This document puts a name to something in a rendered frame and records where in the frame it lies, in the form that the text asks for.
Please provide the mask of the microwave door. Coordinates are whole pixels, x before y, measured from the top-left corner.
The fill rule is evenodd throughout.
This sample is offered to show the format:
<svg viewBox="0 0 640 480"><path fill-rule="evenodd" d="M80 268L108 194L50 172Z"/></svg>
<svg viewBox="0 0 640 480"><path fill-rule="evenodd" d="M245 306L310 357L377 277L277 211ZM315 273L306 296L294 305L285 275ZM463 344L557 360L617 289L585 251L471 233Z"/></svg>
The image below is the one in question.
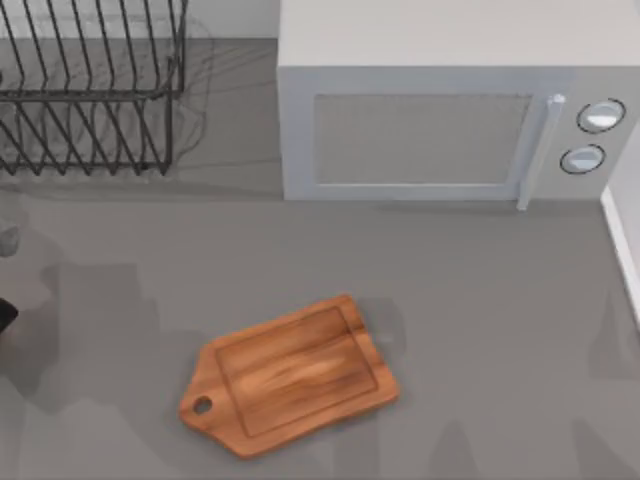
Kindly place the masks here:
<svg viewBox="0 0 640 480"><path fill-rule="evenodd" d="M285 197L513 200L572 78L540 67L280 67Z"/></svg>

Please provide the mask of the wooden cutting board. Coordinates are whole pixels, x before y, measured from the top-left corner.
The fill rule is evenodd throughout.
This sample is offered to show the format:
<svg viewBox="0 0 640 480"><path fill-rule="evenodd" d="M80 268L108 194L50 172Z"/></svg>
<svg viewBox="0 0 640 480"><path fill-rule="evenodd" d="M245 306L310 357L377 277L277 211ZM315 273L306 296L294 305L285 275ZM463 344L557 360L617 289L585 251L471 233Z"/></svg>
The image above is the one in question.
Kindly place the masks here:
<svg viewBox="0 0 640 480"><path fill-rule="evenodd" d="M398 396L355 300L339 295L204 345L178 413L253 458Z"/></svg>

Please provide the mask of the pale microwave oven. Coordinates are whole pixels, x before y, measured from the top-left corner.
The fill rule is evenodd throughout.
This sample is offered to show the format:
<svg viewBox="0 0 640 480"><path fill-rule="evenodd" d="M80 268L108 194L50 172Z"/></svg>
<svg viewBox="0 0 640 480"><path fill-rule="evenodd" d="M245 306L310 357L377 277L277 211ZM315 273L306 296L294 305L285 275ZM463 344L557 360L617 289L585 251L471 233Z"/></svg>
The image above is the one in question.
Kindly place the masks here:
<svg viewBox="0 0 640 480"><path fill-rule="evenodd" d="M281 0L280 67L540 67L571 72L535 201L591 201L605 190L640 122L640 0ZM589 134L577 115L617 99L625 118ZM569 175L562 155L606 152L595 171Z"/></svg>

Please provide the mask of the small microwave knob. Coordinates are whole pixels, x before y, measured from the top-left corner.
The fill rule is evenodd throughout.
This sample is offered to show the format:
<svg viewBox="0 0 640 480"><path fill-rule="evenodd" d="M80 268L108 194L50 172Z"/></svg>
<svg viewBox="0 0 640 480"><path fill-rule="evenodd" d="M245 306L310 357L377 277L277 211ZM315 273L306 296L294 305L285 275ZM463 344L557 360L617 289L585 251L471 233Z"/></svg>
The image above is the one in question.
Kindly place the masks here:
<svg viewBox="0 0 640 480"><path fill-rule="evenodd" d="M605 150L589 144L566 151L560 159L560 167L569 175L585 175L597 170L605 160Z"/></svg>

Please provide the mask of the large microwave knob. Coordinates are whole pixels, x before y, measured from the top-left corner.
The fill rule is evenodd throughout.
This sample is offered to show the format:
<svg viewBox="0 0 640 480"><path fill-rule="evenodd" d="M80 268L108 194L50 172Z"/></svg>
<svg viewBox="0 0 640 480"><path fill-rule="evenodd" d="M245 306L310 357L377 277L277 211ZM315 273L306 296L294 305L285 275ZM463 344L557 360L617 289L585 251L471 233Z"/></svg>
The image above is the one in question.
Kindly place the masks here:
<svg viewBox="0 0 640 480"><path fill-rule="evenodd" d="M577 115L577 125L586 133L600 134L615 128L625 116L621 101L607 99L585 105Z"/></svg>

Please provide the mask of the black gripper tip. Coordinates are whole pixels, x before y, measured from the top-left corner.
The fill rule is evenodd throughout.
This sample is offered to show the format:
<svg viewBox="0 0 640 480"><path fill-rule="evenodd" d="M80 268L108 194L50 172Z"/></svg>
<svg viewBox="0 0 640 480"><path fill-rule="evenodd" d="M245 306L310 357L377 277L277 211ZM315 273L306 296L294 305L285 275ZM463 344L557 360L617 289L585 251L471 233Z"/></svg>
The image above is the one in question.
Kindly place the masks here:
<svg viewBox="0 0 640 480"><path fill-rule="evenodd" d="M0 298L0 334L18 317L19 310L9 301Z"/></svg>

